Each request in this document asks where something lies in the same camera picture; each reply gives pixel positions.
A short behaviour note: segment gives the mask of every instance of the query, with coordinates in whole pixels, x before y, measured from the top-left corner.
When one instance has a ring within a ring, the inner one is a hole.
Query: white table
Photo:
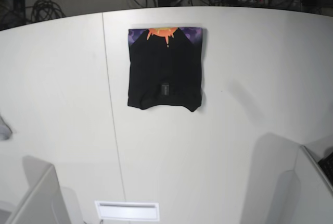
[[[127,107],[128,29],[167,26],[204,28],[194,113]],[[53,163],[93,224],[93,200],[158,202],[162,224],[265,223],[298,145],[333,134],[332,35],[333,18],[206,7],[0,32],[0,113],[15,132],[0,154]]]

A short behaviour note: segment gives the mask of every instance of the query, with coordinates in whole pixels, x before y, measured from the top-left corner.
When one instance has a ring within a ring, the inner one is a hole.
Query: black t-shirt
[[[201,106],[201,28],[130,30],[129,45],[128,106]]]

